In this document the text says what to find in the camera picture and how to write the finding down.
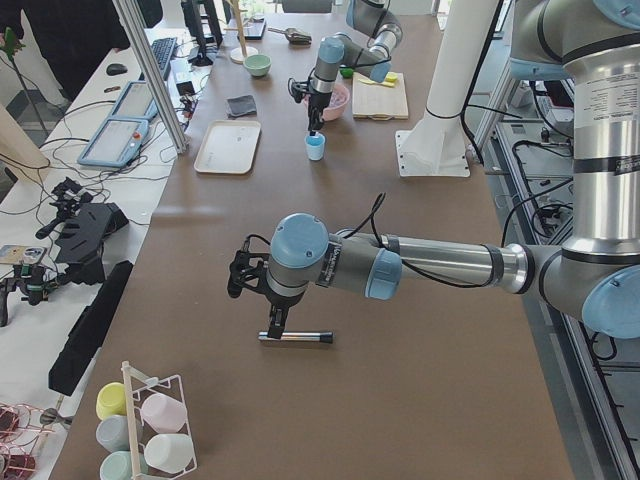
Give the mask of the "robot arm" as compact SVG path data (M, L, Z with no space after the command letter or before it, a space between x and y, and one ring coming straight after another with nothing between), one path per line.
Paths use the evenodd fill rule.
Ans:
M495 30L498 1L452 5L425 105L416 126L401 132L409 173L461 173L445 160L446 135L467 106L472 83ZM384 1L350 1L347 23L374 42L325 37L311 93L309 126L320 127L338 67L381 82L402 27ZM533 293L591 330L639 338L639 1L515 1L511 74L518 80L574 81L572 233L560 246L471 245L426 239L328 232L307 213L282 219L258 262L257 291L271 304L268 336L281 338L288 309L307 285L336 287L387 300L401 278L422 276L457 288L498 286Z
M324 124L323 111L329 106L340 68L350 68L376 83L385 80L391 69L391 54L403 38L400 22L389 6L388 1L349 3L346 22L369 37L369 46L357 44L346 33L321 40L315 67L307 81L310 135L319 132Z

